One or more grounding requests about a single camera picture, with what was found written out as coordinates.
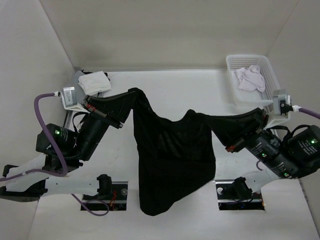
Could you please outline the black tank top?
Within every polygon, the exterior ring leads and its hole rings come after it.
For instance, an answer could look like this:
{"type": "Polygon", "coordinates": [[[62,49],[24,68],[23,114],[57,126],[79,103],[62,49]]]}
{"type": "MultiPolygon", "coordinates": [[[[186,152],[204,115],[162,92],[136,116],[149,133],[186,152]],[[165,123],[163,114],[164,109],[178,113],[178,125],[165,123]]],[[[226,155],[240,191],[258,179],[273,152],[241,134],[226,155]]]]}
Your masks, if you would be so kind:
{"type": "Polygon", "coordinates": [[[188,110],[177,121],[158,116],[145,93],[129,89],[138,151],[139,206],[148,216],[168,211],[216,174],[212,130],[206,115],[188,110]]]}

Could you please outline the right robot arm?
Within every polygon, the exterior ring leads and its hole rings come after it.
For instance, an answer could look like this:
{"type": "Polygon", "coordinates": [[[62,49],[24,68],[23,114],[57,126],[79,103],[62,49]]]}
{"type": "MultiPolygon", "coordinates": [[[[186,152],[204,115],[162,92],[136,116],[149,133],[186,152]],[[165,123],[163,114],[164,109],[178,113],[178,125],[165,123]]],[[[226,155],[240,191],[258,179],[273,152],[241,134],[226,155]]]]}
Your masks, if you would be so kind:
{"type": "Polygon", "coordinates": [[[302,124],[267,127],[269,116],[256,108],[244,114],[211,116],[208,125],[229,153],[248,150],[264,170],[236,178],[217,193],[234,201],[251,200],[254,193],[275,180],[300,179],[320,168],[320,128],[302,124]]]}

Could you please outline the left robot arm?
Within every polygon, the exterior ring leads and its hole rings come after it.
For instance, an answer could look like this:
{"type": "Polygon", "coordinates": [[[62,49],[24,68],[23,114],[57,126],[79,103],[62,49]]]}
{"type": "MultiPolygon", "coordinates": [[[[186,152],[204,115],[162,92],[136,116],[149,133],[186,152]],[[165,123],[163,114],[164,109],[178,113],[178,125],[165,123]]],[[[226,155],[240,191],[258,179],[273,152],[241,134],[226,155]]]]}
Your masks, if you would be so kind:
{"type": "Polygon", "coordinates": [[[29,203],[55,194],[83,194],[98,200],[112,195],[112,179],[107,174],[85,180],[69,173],[90,160],[109,127],[123,127],[138,92],[129,90],[109,97],[86,95],[81,104],[86,110],[81,113],[81,127],[72,130],[45,124],[41,116],[39,101],[56,96],[57,92],[44,93],[34,99],[35,115],[42,128],[35,146],[40,154],[24,165],[4,167],[1,199],[29,203]]]}

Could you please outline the folded white tank top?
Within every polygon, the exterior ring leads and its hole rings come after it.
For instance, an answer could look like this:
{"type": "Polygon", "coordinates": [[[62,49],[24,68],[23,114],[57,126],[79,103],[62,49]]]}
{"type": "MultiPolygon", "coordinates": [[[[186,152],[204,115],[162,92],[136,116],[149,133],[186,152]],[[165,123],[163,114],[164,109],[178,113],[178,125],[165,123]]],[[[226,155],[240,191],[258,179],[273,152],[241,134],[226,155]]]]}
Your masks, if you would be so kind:
{"type": "Polygon", "coordinates": [[[108,92],[112,89],[109,78],[103,71],[82,75],[78,78],[78,84],[86,95],[96,95],[108,92]]]}

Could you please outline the folded grey tank top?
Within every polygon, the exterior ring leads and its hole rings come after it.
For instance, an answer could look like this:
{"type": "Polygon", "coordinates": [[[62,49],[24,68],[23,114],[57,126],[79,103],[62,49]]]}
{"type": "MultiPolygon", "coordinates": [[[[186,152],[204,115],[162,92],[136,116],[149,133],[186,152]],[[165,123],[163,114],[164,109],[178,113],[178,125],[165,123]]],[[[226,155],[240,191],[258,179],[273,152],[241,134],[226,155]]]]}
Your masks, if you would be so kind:
{"type": "Polygon", "coordinates": [[[69,87],[74,87],[75,88],[75,91],[77,93],[84,93],[82,87],[79,85],[79,78],[81,76],[84,76],[85,74],[81,71],[81,70],[78,70],[71,78],[71,80],[68,82],[68,86],[69,87]]]}

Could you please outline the crumpled white garment in basket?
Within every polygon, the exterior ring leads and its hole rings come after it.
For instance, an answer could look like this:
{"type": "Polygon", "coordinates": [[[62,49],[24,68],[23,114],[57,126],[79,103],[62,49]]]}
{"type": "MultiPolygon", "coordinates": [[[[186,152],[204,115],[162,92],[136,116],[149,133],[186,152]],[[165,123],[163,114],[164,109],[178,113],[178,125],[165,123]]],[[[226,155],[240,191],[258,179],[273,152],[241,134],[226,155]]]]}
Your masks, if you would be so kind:
{"type": "Polygon", "coordinates": [[[251,65],[249,68],[240,68],[235,71],[238,79],[238,89],[247,92],[255,90],[263,93],[266,90],[265,79],[260,72],[258,65],[251,65]]]}

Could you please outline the white plastic mesh basket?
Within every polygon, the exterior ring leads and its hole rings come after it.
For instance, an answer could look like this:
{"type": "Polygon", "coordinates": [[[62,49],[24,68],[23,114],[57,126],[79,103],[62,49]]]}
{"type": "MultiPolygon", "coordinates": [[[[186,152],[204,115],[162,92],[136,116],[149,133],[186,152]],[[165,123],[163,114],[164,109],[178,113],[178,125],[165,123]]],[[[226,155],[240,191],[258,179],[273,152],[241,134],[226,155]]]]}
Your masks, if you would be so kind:
{"type": "Polygon", "coordinates": [[[265,107],[280,89],[269,59],[264,55],[232,54],[225,58],[231,96],[238,107],[265,107]]]}

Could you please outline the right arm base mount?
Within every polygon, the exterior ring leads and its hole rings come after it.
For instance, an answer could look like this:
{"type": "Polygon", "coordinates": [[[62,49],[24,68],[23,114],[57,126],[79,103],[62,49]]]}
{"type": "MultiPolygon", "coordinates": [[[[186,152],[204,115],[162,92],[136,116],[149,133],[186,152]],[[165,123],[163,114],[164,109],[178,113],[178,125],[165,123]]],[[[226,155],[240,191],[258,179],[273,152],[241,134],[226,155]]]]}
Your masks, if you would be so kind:
{"type": "Polygon", "coordinates": [[[245,184],[245,178],[215,180],[217,204],[220,211],[264,211],[260,192],[253,192],[245,184]]]}

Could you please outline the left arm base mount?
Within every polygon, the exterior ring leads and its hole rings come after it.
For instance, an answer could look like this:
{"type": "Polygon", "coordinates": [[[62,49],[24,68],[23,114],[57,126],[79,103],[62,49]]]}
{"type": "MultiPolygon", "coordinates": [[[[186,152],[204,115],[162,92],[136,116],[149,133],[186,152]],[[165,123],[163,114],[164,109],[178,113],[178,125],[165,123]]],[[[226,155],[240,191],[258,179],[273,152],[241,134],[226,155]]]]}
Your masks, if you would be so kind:
{"type": "Polygon", "coordinates": [[[83,195],[82,203],[93,212],[126,211],[128,199],[128,181],[113,181],[110,176],[103,174],[97,178],[102,184],[95,195],[83,195]]]}

